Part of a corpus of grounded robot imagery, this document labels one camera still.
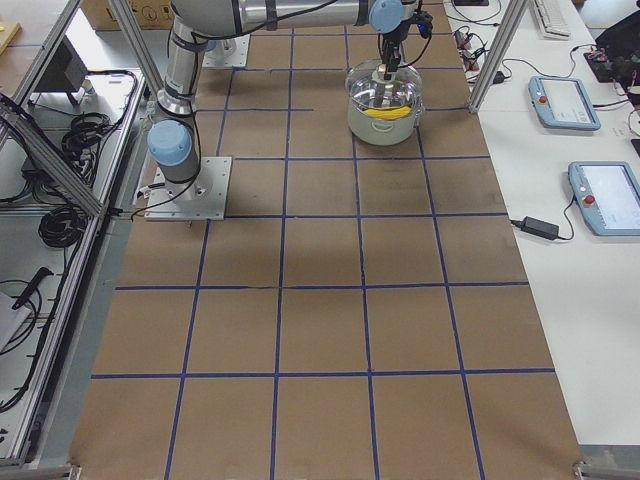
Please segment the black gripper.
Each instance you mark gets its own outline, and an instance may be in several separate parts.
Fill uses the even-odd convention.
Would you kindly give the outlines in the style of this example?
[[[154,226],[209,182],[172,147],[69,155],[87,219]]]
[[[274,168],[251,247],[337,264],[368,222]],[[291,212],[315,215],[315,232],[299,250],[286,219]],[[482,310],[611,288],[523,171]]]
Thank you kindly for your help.
[[[418,62],[426,52],[431,43],[433,34],[433,16],[428,12],[414,13],[409,19],[402,20],[398,27],[390,33],[378,35],[378,50],[381,58],[381,75],[387,75],[388,80],[392,80],[401,62],[400,47],[407,39],[410,27],[416,25],[423,39],[426,40],[424,47],[413,63]]]

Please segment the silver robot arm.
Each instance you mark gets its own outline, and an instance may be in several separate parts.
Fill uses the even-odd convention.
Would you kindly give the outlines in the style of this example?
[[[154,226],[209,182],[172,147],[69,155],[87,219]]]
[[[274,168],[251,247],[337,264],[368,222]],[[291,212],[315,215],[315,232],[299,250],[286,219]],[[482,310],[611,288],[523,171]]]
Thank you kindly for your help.
[[[433,18],[419,1],[174,1],[171,10],[169,63],[157,94],[165,117],[147,136],[166,203],[196,204],[212,196],[195,121],[199,77],[207,61],[229,67],[230,56],[259,31],[370,26],[378,35],[378,57],[349,71],[349,128],[361,141],[387,146],[403,142],[418,125],[422,83],[403,44],[412,29],[425,40],[433,36]]]

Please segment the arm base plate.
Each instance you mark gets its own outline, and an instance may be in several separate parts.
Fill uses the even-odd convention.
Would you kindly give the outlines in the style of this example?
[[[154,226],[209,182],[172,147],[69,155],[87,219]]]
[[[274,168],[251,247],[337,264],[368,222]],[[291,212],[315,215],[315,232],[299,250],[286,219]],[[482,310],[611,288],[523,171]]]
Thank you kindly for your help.
[[[231,157],[203,157],[199,176],[179,195],[186,186],[167,183],[157,167],[154,181],[163,186],[151,191],[142,214],[150,221],[223,220],[231,169]]]
[[[250,36],[229,40],[211,40],[203,59],[204,69],[245,68],[248,59]]]

